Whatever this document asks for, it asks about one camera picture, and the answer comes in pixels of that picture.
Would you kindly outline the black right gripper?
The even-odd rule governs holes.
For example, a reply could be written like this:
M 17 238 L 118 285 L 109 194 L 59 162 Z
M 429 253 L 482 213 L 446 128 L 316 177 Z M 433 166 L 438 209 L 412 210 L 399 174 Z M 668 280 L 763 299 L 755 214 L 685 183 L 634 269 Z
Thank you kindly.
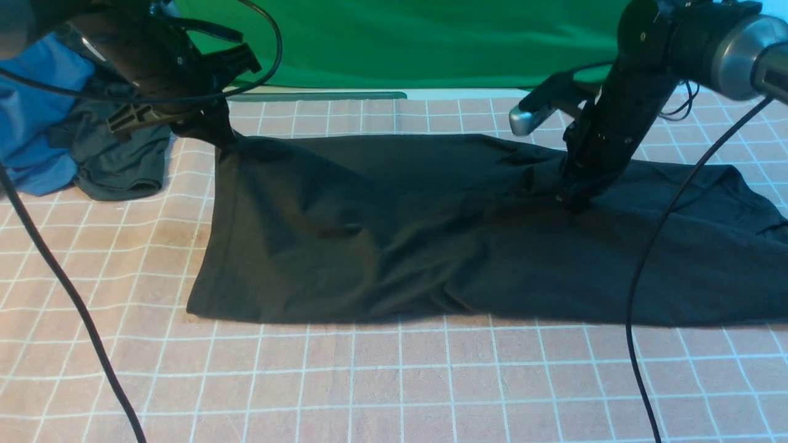
M 587 210 L 607 180 L 627 168 L 678 85 L 668 65 L 673 1 L 632 1 L 617 30 L 618 54 L 598 99 L 588 104 L 568 137 L 568 157 L 555 200 L 572 213 Z

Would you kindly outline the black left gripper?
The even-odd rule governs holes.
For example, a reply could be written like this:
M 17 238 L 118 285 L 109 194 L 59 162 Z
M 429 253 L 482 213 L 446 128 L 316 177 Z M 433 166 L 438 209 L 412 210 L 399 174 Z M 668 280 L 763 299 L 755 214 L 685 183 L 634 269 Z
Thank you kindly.
M 237 76 L 260 71 L 251 48 L 201 54 L 175 18 L 137 9 L 102 6 L 70 20 L 70 25 L 138 90 L 143 104 L 125 105 L 109 118 L 113 134 L 167 124 L 174 135 L 216 148 L 237 144 L 224 98 L 187 103 L 186 98 L 217 94 Z

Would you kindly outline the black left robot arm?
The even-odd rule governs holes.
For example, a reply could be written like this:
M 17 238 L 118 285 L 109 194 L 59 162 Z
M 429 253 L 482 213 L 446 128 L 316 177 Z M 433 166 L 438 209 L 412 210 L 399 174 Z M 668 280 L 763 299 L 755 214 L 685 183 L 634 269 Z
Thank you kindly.
M 108 119 L 118 140 L 168 126 L 218 148 L 236 143 L 224 89 L 260 64 L 239 31 L 172 16 L 163 1 L 3 1 L 2 54 L 70 26 L 136 89 Z

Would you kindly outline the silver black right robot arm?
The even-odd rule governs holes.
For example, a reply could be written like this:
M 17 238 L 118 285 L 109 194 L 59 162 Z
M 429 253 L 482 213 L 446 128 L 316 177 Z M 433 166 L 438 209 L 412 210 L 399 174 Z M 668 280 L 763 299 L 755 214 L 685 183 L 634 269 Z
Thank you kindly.
M 582 210 L 625 171 L 673 90 L 786 101 L 786 22 L 754 1 L 632 1 L 599 96 L 565 132 L 557 199 Z

